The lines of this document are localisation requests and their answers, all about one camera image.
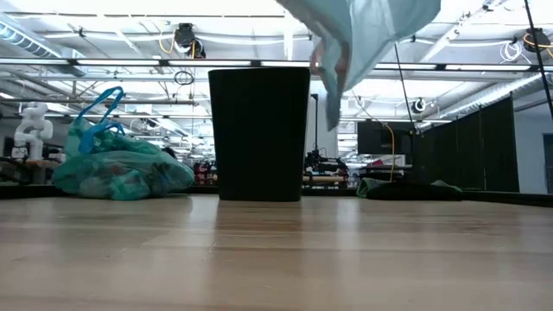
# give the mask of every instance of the table surface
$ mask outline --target table surface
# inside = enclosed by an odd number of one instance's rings
[[[553,209],[0,200],[1,310],[548,310]]]

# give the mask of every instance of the equipment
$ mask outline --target equipment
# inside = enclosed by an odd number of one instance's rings
[[[188,22],[180,23],[175,30],[175,48],[177,51],[192,56],[194,59],[205,59],[206,51],[200,40],[196,38],[192,30],[193,25]]]
[[[322,157],[319,150],[315,149],[305,157],[303,185],[347,188],[348,171],[349,168],[340,158]]]
[[[411,154],[410,123],[389,122],[386,123],[393,131],[395,137],[395,154]],[[357,124],[358,152],[361,155],[391,155],[391,133],[381,123],[374,121],[359,122]]]
[[[537,39],[534,39],[532,36],[531,29],[527,29],[526,33],[524,36],[524,48],[526,51],[536,53],[536,42],[540,52],[551,47],[551,40],[543,33],[543,29],[536,29]]]
[[[425,109],[426,109],[426,101],[422,98],[419,98],[417,101],[411,104],[411,111],[413,111],[413,113],[416,113],[416,114],[423,113]]]
[[[48,112],[48,106],[44,103],[30,103],[29,108],[23,109],[22,121],[17,126],[14,135],[14,148],[11,150],[11,157],[14,159],[27,158],[29,160],[42,159],[43,139],[50,139],[54,134],[52,122],[44,119]]]

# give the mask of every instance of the white robot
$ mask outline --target white robot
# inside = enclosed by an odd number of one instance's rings
[[[44,118],[48,112],[48,105],[44,103],[30,103],[23,109],[23,119],[17,126],[14,136],[14,148],[11,150],[11,157],[22,159],[27,155],[26,144],[30,143],[29,160],[42,159],[42,146],[44,139],[52,138],[54,128],[51,121]]]

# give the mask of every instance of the ceiling light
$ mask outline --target ceiling light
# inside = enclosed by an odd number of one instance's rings
[[[400,64],[402,70],[435,70],[436,65],[432,64]],[[391,64],[391,63],[382,63],[377,64],[374,69],[378,70],[398,70],[399,66],[397,64]]]
[[[205,119],[205,120],[211,120],[212,116],[168,116],[172,119]]]
[[[366,117],[341,117],[340,121],[343,122],[365,122],[367,120]]]
[[[11,96],[11,95],[8,95],[8,94],[6,94],[6,93],[3,93],[3,92],[0,92],[0,96],[2,96],[3,98],[9,98],[9,99],[12,99],[12,98],[14,98],[13,96]]]
[[[409,119],[371,119],[373,122],[404,122],[408,123],[411,122]]]
[[[527,65],[447,65],[446,70],[459,71],[527,71]]]
[[[250,67],[249,60],[170,60],[170,66],[188,67]]]
[[[162,142],[162,141],[151,141],[148,143],[154,144],[156,146],[165,146],[165,142]]]
[[[304,67],[309,68],[308,61],[262,61],[261,67]]]
[[[69,65],[67,60],[56,60],[56,59],[17,59],[17,58],[2,58],[0,59],[0,64],[4,65]]]
[[[157,60],[77,60],[84,66],[159,66]]]

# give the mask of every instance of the pole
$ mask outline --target pole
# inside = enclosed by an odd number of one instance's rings
[[[545,76],[545,69],[543,68],[542,54],[539,51],[539,43],[537,42],[536,28],[534,27],[534,21],[532,20],[532,14],[530,12],[530,5],[528,4],[528,0],[524,0],[524,4],[526,7],[526,14],[528,15],[528,22],[530,23],[530,31],[532,32],[532,37],[534,38],[534,47],[536,48],[536,56],[537,56],[537,63],[539,64],[539,71],[542,74],[545,97],[547,98],[547,102],[549,103],[549,106],[550,106],[551,118],[553,118],[553,102],[551,101],[549,83],[547,81],[547,77]]]

